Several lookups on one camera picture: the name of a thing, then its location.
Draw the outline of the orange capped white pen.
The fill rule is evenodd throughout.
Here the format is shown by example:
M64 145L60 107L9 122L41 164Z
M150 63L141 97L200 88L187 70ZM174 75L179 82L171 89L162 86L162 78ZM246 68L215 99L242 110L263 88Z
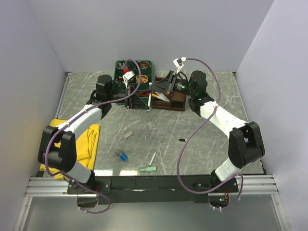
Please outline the orange capped white pen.
M165 102L169 102L170 101L164 94L157 93L157 95L162 96L165 99Z

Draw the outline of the yellow capped white pen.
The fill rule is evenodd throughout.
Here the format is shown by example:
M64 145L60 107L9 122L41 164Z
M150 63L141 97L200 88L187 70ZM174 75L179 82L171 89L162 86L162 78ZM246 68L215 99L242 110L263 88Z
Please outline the yellow capped white pen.
M159 99L159 100L165 101L165 99L162 96L159 96L159 95L156 95L156 94L152 94L152 96Z

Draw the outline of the short blue pen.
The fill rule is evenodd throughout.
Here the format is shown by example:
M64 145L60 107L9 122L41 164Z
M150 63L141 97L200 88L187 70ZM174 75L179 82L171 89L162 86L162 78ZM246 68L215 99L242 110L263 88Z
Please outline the short blue pen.
M148 97L148 109L147 109L147 112L150 112L150 108L151 108L151 99L152 99L152 92L149 91L149 97Z

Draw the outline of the brown wooden desk organizer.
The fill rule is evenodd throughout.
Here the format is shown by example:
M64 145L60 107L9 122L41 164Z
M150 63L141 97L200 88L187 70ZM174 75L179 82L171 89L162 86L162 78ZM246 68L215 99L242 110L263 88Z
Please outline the brown wooden desk organizer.
M164 77L155 76L154 84L164 81ZM172 92L169 95L154 90L154 84L149 86L152 92L151 107L153 109L164 109L172 111L185 111L186 95L179 92Z

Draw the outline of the white marker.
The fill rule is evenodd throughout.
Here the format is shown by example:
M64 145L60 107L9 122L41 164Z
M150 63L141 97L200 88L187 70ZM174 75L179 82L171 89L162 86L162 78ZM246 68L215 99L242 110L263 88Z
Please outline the white marker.
M154 152L154 154L153 154L153 156L152 156L152 158L151 158L151 160L150 160L150 162L149 162L149 164L148 164L149 167L152 166L153 161L154 161L154 159L155 159L155 157L156 157L156 154L157 154L157 152Z

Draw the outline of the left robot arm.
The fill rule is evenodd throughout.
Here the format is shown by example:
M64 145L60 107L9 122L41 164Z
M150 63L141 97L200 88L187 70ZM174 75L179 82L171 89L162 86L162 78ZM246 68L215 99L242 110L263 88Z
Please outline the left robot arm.
M114 83L110 75L100 75L96 89L84 107L66 122L56 127L47 126L42 133L38 162L45 165L49 175L53 174L49 169L54 168L58 174L79 183L84 193L95 191L97 183L94 172L77 160L77 139L91 125L103 119L113 103L130 104L138 96L138 86L115 90Z

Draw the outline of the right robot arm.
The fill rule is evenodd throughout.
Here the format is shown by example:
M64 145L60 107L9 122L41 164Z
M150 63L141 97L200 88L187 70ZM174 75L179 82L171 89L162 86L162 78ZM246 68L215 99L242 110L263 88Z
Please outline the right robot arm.
M221 192L228 181L239 174L250 163L265 155L264 143L259 125L246 122L229 113L219 105L206 91L206 74L193 71L190 79L181 79L170 71L162 80L154 83L150 89L165 95L175 92L189 96L190 109L198 116L211 122L228 138L228 158L211 174L210 192Z

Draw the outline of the green compartment tray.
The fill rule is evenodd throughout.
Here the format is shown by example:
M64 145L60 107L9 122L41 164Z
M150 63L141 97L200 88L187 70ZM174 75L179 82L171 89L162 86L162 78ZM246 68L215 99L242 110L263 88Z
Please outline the green compartment tray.
M138 66L141 69L141 84L136 92L136 94L145 102L148 103L149 97L149 85L153 81L153 64L149 60L138 60L136 61ZM137 66L132 62L128 61L127 65L125 65L125 60L120 60L116 62L115 72L114 72L114 90L124 90L126 89L126 85L123 81L123 70L128 68L133 71L135 76L128 81L128 85L132 87L132 91L138 85L139 82L139 72Z

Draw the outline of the small grey eraser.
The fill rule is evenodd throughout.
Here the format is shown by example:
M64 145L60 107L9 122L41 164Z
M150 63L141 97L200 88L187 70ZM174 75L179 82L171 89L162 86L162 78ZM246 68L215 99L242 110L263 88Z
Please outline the small grey eraser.
M131 135L133 135L133 131L129 131L127 134L125 134L123 137L124 139L129 138Z

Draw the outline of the blue capped glue stick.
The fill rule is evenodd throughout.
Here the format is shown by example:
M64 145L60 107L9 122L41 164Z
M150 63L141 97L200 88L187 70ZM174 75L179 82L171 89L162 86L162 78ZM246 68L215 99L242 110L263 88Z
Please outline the blue capped glue stick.
M128 160L127 155L121 149L117 149L115 154L124 162Z

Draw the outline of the yellow cloth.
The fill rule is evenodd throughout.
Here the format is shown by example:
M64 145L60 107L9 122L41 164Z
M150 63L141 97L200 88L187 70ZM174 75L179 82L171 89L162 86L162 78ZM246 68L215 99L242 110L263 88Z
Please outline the yellow cloth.
M50 126L56 127L64 122L66 120L54 119L50 122ZM76 141L77 161L89 170L94 170L99 135L100 126L93 124ZM45 165L40 164L39 170L46 171Z

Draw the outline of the short mint green highlighter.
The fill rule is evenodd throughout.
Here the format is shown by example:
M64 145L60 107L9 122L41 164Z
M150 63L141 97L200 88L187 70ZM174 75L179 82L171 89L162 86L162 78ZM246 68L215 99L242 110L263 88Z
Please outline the short mint green highlighter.
M148 167L143 167L139 169L139 172L141 173L148 173L148 172L155 172L157 171L156 166L148 166Z

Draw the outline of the black base bar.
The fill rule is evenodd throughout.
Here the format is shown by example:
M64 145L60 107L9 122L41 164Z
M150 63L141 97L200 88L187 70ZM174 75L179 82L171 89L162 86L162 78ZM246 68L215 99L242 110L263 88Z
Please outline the black base bar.
M203 192L214 188L219 183L211 175L184 175L181 180L191 190ZM185 190L177 176L96 176L100 193L115 203L147 202L187 202L207 203L207 194L193 194ZM70 182L67 193L71 195L86 194L85 190ZM214 191L214 193L237 193L239 191L235 178Z

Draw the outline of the aluminium rail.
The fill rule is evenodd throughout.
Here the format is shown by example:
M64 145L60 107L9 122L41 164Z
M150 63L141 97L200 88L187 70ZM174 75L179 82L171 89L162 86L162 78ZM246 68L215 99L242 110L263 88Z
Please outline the aluminium rail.
M241 195L278 194L278 188L272 175L244 175L235 177L237 184L243 186ZM68 182L54 178L31 178L28 182L25 197L86 197L86 194L68 194Z

